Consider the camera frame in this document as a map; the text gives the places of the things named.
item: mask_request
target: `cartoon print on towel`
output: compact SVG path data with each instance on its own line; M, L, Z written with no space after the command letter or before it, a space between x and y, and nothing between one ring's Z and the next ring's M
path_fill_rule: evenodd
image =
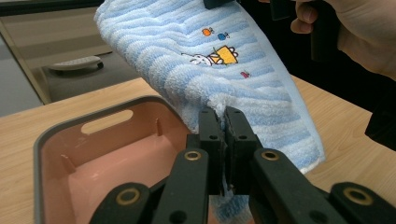
M226 38L230 38L230 35L225 32L224 34L219 34L218 35L219 40L225 40Z
M212 27L205 28L202 30L202 34L204 36L210 36L211 34L214 34L214 33L215 33L215 31L212 29Z
M247 71L243 71L243 72L241 72L241 76L244 78L248 78L248 77L250 77L250 73Z
M236 57L238 57L238 53L235 51L233 47L223 46L219 49L214 49L213 52L209 55L205 56L203 54L186 54L181 53L181 55L191 57L190 62L194 64L204 63L206 65L212 66L213 64L230 64L230 63L238 63Z

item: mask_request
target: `table surface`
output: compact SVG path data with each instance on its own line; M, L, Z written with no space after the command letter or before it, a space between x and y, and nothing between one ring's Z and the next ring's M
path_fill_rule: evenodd
M297 77L295 81L321 136L327 160L306 174L329 191L350 181L396 206L396 152L367 136L371 113ZM34 223L33 145L62 121L158 94L141 78L0 118L0 223Z

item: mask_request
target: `black clamp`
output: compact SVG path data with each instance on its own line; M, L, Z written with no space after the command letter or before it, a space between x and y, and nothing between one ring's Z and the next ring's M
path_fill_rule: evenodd
M242 111L226 107L225 131L214 110L199 115L171 174L152 188L126 183L111 190L91 223L206 223L208 195L227 189L249 196L255 223L394 223L396 208L370 189L339 183L315 188L280 151L262 147Z

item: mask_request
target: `towel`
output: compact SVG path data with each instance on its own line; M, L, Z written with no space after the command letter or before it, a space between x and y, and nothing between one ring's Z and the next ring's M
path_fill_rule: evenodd
M244 112L262 145L304 174L324 161L323 145L290 74L237 3L106 0L94 16L102 38L181 116L193 133L206 106ZM220 223L251 219L248 197L211 197Z

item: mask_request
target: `light blue towel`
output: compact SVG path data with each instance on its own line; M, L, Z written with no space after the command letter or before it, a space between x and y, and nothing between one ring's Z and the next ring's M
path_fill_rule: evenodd
M283 151L302 173L324 160L290 74L236 2L207 10L203 0L106 0L95 21L107 44L193 132L205 105L221 118L229 105L245 113L265 147ZM221 223L250 219L246 196L228 192L211 203Z

